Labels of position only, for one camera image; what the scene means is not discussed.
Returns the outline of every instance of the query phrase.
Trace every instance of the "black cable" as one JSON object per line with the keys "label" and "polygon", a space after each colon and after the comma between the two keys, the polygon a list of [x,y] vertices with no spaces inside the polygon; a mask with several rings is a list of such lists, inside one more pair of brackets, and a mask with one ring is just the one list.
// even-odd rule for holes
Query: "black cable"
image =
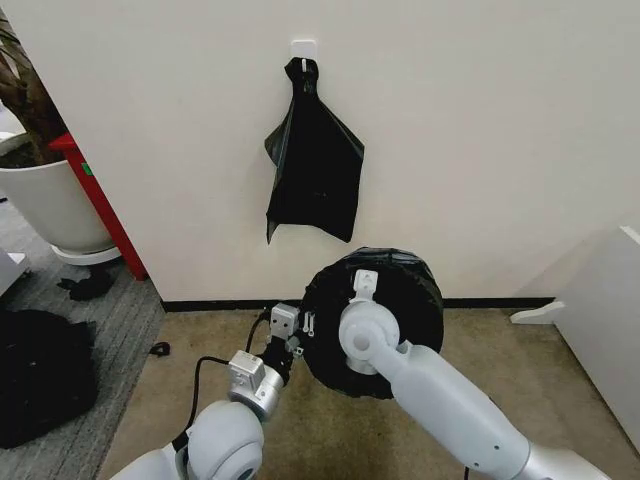
{"label": "black cable", "polygon": [[196,363],[196,372],[193,379],[193,400],[191,401],[191,413],[189,414],[189,421],[187,422],[187,426],[184,427],[186,431],[191,425],[193,425],[193,421],[196,419],[196,411],[198,410],[198,395],[200,395],[200,367],[202,367],[203,362],[216,362],[222,365],[229,365],[229,360],[222,360],[217,357],[200,357],[198,359],[198,363]]}
{"label": "black cable", "polygon": [[263,320],[267,320],[268,316],[269,316],[269,309],[263,310],[260,313],[260,315],[258,315],[258,318],[256,318],[256,321],[253,322],[253,325],[251,325],[251,331],[249,331],[249,338],[247,338],[247,345],[244,347],[245,352],[249,352],[251,350],[253,335],[256,333],[256,329],[258,328],[258,325],[260,325],[260,322],[262,322]]}

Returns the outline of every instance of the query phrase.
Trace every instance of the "black plastic bag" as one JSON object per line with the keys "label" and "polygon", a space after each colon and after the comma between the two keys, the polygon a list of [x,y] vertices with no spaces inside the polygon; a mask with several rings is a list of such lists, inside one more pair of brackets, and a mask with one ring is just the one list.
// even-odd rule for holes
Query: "black plastic bag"
{"label": "black plastic bag", "polygon": [[0,312],[0,447],[89,410],[97,397],[93,332],[49,312]]}
{"label": "black plastic bag", "polygon": [[364,145],[318,97],[318,65],[293,58],[289,111],[264,142],[276,165],[267,210],[267,242],[281,223],[313,225],[351,241]]}
{"label": "black plastic bag", "polygon": [[373,299],[398,321],[400,342],[440,351],[444,337],[442,294],[427,264],[413,253],[395,248],[363,247],[323,268],[307,286],[301,315],[315,315],[314,336],[301,337],[304,359],[314,377],[327,387],[352,397],[392,398],[382,375],[351,370],[340,345],[340,316],[353,298],[359,269],[378,272]]}

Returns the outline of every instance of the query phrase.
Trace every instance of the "black baseboard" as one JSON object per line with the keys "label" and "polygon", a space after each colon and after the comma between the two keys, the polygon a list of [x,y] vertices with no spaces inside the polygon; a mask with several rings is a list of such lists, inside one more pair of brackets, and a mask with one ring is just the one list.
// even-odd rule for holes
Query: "black baseboard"
{"label": "black baseboard", "polygon": [[[445,298],[444,308],[540,308],[553,297],[520,298]],[[162,302],[166,312],[206,312],[214,310],[259,310],[284,302],[297,306],[300,300],[197,300]]]}

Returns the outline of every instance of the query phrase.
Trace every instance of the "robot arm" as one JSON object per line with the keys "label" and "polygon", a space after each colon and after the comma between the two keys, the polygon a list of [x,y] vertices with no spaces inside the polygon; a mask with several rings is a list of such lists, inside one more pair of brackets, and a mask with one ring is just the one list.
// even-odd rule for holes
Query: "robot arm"
{"label": "robot arm", "polygon": [[372,300],[375,281],[375,272],[360,270],[356,297],[342,314],[339,335],[347,364],[356,371],[367,364],[385,377],[398,404],[462,464],[497,480],[609,478],[574,452],[529,442],[435,351],[398,345],[395,317]]}
{"label": "robot arm", "polygon": [[[339,338],[347,365],[363,375],[380,373],[400,407],[462,464],[496,480],[609,479],[574,452],[531,443],[432,349],[399,345],[394,315],[373,300],[376,281],[376,272],[359,270],[356,296],[342,313]],[[297,316],[294,307],[274,307],[271,341],[261,358],[238,351],[229,362],[232,401],[208,406],[186,435],[143,455],[114,480],[252,478],[262,462],[260,422],[273,413],[288,381],[292,352],[299,354]]]}

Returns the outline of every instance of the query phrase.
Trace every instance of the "white furniture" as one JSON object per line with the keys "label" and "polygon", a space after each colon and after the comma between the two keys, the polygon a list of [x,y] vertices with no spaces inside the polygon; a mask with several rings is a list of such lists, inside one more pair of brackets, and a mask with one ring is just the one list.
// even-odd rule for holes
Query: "white furniture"
{"label": "white furniture", "polygon": [[640,235],[619,227],[558,295],[514,323],[554,323],[640,450]]}
{"label": "white furniture", "polygon": [[13,285],[29,267],[24,253],[7,253],[0,248],[0,295]]}

